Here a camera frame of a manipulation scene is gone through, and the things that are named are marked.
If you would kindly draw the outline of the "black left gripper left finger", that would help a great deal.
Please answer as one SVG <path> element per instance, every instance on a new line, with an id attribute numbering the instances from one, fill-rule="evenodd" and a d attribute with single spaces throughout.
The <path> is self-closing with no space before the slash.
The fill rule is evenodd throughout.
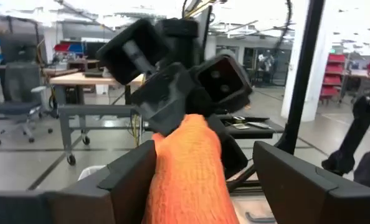
<path id="1" fill-rule="evenodd" d="M 156 151 L 149 140 L 59 191 L 0 191 L 0 223 L 141 223 Z"/>

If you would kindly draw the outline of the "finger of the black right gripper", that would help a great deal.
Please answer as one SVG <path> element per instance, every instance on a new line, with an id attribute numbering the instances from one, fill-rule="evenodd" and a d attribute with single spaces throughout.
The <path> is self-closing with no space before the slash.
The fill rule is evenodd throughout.
<path id="1" fill-rule="evenodd" d="M 189 72 L 176 62 L 147 79 L 131 95 L 131 101 L 153 131 L 168 136 L 181 124 L 186 98 L 194 87 Z"/>
<path id="2" fill-rule="evenodd" d="M 248 159 L 215 114 L 207 118 L 207 123 L 219 137 L 222 149 L 221 161 L 224 167 L 224 175 L 226 179 L 229 179 L 247 166 Z"/>

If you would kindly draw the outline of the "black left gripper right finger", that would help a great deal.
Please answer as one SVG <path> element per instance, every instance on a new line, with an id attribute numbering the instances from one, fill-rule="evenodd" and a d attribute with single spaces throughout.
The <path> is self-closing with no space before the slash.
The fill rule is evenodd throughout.
<path id="1" fill-rule="evenodd" d="M 277 223 L 370 224 L 370 188 L 262 141 L 254 166 Z"/>

